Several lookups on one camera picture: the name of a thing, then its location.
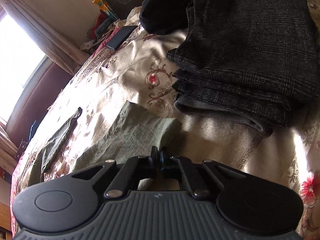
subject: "green cloth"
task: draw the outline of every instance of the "green cloth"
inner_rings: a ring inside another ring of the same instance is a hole
[[[76,160],[73,170],[107,159],[125,163],[134,156],[150,155],[152,146],[161,149],[169,144],[180,133],[181,126],[176,118],[160,118],[126,101],[108,133]]]
[[[52,135],[46,145],[40,150],[31,168],[28,187],[43,181],[44,172],[46,172],[52,163],[57,159],[57,154],[74,129],[77,119],[81,114],[82,108],[79,107],[77,111],[60,127],[59,130],[54,133],[54,135]]]

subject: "beige curtain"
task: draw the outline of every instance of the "beige curtain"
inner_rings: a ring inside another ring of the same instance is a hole
[[[2,6],[0,6],[0,21],[2,20],[2,18],[6,15],[7,13],[5,12],[5,10],[2,8]]]
[[[17,165],[15,160],[17,151],[17,147],[10,141],[7,133],[0,126],[0,166],[11,175]]]
[[[39,48],[61,68],[75,74],[75,69],[89,55],[52,29],[28,0],[0,0],[0,5],[33,39]]]

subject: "fabric fold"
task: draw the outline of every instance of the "fabric fold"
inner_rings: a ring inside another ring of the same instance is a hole
[[[28,180],[28,187],[40,183],[44,179],[44,172],[51,166],[52,162],[57,158],[62,145],[66,142],[68,136],[73,131],[77,119],[82,114],[82,108],[78,108],[76,112],[50,137],[46,145],[40,150],[31,167]]]
[[[192,0],[187,15],[187,38],[167,53],[180,68],[172,85],[178,110],[261,132],[286,127],[292,111],[319,97],[317,28],[306,0]]]
[[[87,149],[73,171],[107,159],[125,163],[129,158],[150,155],[151,147],[168,145],[180,132],[176,118],[160,118],[138,104],[126,101],[108,133]]]

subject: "wooden furniture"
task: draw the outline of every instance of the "wooden furniture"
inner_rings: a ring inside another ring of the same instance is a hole
[[[12,239],[10,207],[0,202],[0,231],[5,240]]]

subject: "red flower pattern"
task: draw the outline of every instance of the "red flower pattern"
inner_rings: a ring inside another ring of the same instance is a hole
[[[301,184],[301,196],[306,204],[313,204],[315,201],[315,185],[318,184],[315,177],[312,175],[307,178],[307,181]]]
[[[150,74],[149,75],[149,83],[151,84],[151,85],[155,85],[155,84],[157,84],[158,83],[158,77],[156,76],[156,74],[154,74],[154,73],[152,73],[152,74]]]

